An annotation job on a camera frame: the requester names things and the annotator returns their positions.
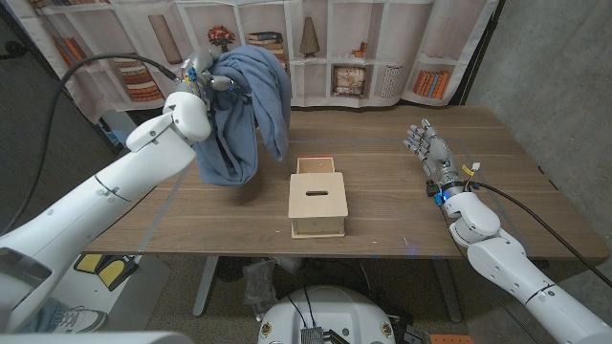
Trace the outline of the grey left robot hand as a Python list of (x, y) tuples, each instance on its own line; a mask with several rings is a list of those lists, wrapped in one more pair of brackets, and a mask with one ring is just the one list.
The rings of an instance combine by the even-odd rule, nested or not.
[(205, 98), (208, 89), (219, 92), (237, 90), (239, 86), (231, 78), (210, 72), (219, 57), (220, 54), (208, 49), (192, 53), (177, 73), (174, 91)]

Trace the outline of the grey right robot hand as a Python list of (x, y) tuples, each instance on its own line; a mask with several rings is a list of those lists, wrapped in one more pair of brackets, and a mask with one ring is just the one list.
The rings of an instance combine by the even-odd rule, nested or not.
[(426, 175), (440, 188), (463, 182), (449, 146), (426, 118), (422, 119), (420, 126), (411, 125), (406, 133), (404, 145), (418, 158)]

